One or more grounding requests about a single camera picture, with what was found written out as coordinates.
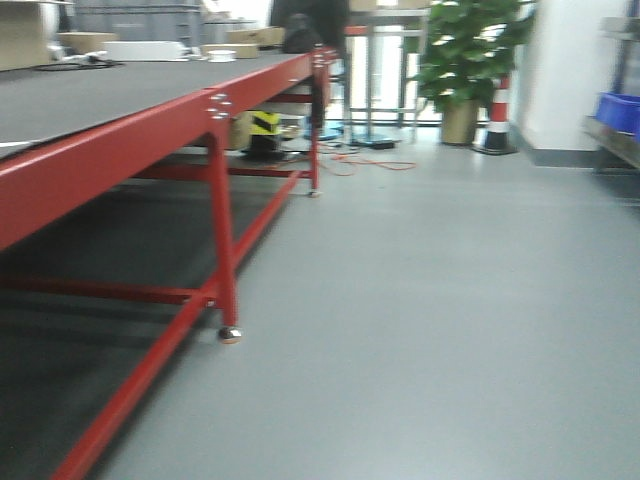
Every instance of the potted plant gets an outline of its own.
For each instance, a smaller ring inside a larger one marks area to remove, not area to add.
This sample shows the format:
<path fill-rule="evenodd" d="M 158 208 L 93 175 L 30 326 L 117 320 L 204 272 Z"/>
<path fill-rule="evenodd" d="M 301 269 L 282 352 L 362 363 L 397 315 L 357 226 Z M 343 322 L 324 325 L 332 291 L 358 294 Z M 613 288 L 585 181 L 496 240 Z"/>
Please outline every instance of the potted plant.
<path fill-rule="evenodd" d="M 434 0 L 418 92 L 443 114 L 441 140 L 470 144 L 480 107 L 489 108 L 494 81 L 514 68 L 517 45 L 533 25 L 535 0 Z"/>

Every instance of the black jacket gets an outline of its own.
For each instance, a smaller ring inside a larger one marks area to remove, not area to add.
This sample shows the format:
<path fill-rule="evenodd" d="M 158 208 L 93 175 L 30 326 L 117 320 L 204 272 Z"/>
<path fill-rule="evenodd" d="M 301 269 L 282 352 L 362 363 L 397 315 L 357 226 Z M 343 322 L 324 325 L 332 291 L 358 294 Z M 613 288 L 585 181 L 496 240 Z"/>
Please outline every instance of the black jacket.
<path fill-rule="evenodd" d="M 270 24 L 284 27 L 295 13 L 313 19 L 325 45 L 344 51 L 344 29 L 349 22 L 349 0 L 273 0 Z"/>

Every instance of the plant pot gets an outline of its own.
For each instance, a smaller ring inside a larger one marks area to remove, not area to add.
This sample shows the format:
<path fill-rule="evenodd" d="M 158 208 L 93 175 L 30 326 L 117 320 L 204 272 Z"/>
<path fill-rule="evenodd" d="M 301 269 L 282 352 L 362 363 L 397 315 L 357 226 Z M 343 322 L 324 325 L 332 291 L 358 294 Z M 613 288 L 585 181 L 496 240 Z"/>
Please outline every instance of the plant pot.
<path fill-rule="evenodd" d="M 446 145 L 471 145 L 476 136 L 480 102 L 469 100 L 442 113 L 440 141 Z"/>

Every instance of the red table frame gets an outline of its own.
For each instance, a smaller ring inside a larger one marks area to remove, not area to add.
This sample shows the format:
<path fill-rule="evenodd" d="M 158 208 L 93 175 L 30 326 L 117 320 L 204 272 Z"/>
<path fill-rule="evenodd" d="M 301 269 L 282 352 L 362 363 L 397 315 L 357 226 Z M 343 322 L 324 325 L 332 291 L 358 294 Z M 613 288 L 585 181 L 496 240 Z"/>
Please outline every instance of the red table frame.
<path fill-rule="evenodd" d="M 0 277 L 2 288 L 182 305 L 52 479 L 77 480 L 86 475 L 205 308 L 222 310 L 223 342 L 239 340 L 235 269 L 299 179 L 309 179 L 311 192 L 317 192 L 318 132 L 314 126 L 308 170 L 230 169 L 225 155 L 230 119 L 266 100 L 311 103 L 312 116 L 318 114 L 324 101 L 318 104 L 317 96 L 328 98 L 328 66 L 334 58 L 330 49 L 292 57 L 0 163 L 0 250 L 130 177 L 204 181 L 211 189 L 218 267 L 199 288 Z M 311 95 L 281 94 L 305 79 L 312 80 Z M 208 149 L 206 165 L 154 166 L 202 135 Z M 286 178 L 236 243 L 228 174 Z"/>

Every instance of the white wall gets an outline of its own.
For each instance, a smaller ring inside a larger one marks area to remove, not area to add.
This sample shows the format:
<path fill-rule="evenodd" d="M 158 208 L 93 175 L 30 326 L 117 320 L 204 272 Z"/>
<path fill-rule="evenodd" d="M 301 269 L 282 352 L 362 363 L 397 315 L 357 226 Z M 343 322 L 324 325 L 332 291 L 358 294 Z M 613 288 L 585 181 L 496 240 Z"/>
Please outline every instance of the white wall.
<path fill-rule="evenodd" d="M 540 0 L 537 23 L 514 79 L 511 119 L 539 149 L 594 150 L 582 132 L 597 94 L 609 90 L 619 42 L 604 17 L 626 14 L 627 0 Z"/>
<path fill-rule="evenodd" d="M 272 0 L 219 0 L 235 18 L 243 17 L 248 20 L 256 20 L 258 25 L 267 25 Z"/>

